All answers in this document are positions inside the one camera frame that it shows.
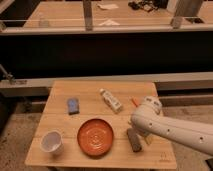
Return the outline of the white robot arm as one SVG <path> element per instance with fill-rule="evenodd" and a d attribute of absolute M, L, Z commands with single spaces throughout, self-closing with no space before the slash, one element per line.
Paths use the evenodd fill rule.
<path fill-rule="evenodd" d="M 213 125 L 161 116 L 162 103 L 146 96 L 131 115 L 132 127 L 213 156 Z"/>

